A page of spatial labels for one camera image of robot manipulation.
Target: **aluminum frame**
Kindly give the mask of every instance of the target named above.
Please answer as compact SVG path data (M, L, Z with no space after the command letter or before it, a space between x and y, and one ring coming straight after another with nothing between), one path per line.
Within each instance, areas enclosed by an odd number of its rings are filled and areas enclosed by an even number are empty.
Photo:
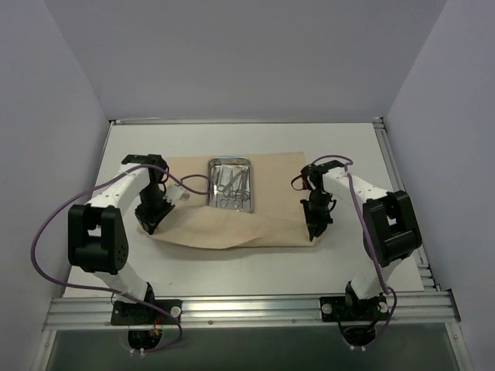
M157 118L111 121L108 136L114 125L124 124L253 124L287 123L283 120L159 120ZM405 189L392 155L383 120L373 123L378 144L394 190ZM449 291L441 291L430 271L423 247L418 249L417 265L425 288L424 292L398 293L398 307L392 318L396 323L443 323L449 334L453 352L461 371L473 369L466 344L459 327L459 313ZM279 326L329 326L322 322L319 298L338 296L327 294L188 297L183 300L182 325L184 328L258 328ZM50 359L56 331L70 330L122 330L110 326L112 306L109 298L57 298L47 312L38 351L32 370L45 369ZM130 326L128 328L148 328Z

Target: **screw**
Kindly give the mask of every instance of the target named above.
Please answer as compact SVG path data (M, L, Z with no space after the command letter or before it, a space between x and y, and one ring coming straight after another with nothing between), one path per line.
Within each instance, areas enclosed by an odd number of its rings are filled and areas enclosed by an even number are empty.
M380 311L380 313L387 313L388 312L388 305L387 303L379 303L378 304L378 310Z
M322 312L324 315L329 315L330 313L332 313L332 305L328 303L322 305Z
M178 318L180 316L180 313L182 311L180 310L179 307L172 307L170 309L170 315L173 317L173 318Z

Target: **white table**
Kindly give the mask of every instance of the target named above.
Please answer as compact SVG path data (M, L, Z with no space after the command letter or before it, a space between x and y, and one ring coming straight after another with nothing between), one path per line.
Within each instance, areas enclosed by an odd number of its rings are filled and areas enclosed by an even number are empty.
M174 156L236 155L304 151L308 161L320 155L351 157L351 172L391 189L372 124L156 124L115 125L105 148L97 183L115 175L127 154ZM343 203L334 224L314 247L199 250L168 245L141 235L132 210L124 222L129 261L157 296L339 294L368 259L356 212ZM69 282L101 286L92 274L73 267ZM394 272L396 291L423 291L413 258ZM108 296L68 288L65 297Z

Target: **black mounting plate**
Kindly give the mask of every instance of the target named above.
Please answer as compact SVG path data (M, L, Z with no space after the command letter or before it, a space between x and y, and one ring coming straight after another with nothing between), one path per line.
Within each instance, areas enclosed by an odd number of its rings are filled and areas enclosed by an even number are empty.
M183 302L179 299L155 300L153 304L168 313L173 307L179 307L182 313ZM110 324L114 326L154 325L155 321L161 317L163 316L160 313L144 305L116 301L111 313ZM164 317L160 322L160 325L173 324L173 320L168 317Z
M323 322L372 322L378 317L378 321L386 321L389 311L380 312L380 303L387 304L387 299L383 296L377 296L371 299L360 301L360 307L355 308L347 305L345 296L321 297L319 299L319 308ZM322 306L330 304L332 312L323 313Z

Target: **paper sheet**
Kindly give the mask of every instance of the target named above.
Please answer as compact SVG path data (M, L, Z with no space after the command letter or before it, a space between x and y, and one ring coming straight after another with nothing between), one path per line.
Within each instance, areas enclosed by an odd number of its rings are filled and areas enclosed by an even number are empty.
M229 247L309 247L304 211L290 182L307 165L302 152L243 155L251 160L252 213L205 206L206 196L191 195L180 202L150 236L155 240L203 249ZM175 176L207 174L213 156L167 158ZM205 189L203 179L186 180L194 189Z

